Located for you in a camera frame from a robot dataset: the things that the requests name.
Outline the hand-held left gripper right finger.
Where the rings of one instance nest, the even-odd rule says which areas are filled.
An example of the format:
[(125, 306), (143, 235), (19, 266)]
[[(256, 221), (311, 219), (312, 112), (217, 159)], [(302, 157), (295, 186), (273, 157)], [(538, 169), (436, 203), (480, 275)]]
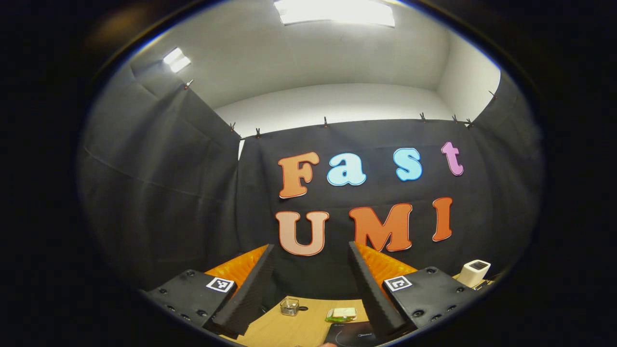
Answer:
[(379, 338), (431, 327), (480, 298), (480, 291), (436, 267), (414, 269), (354, 241), (348, 254), (364, 311)]

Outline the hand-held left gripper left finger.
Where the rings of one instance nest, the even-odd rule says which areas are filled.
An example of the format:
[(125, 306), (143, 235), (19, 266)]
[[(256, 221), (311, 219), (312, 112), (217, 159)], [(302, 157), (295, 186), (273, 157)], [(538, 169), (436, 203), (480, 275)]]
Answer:
[(180, 320), (236, 339), (260, 317), (275, 268), (275, 246), (266, 244), (206, 272), (187, 269), (145, 297)]

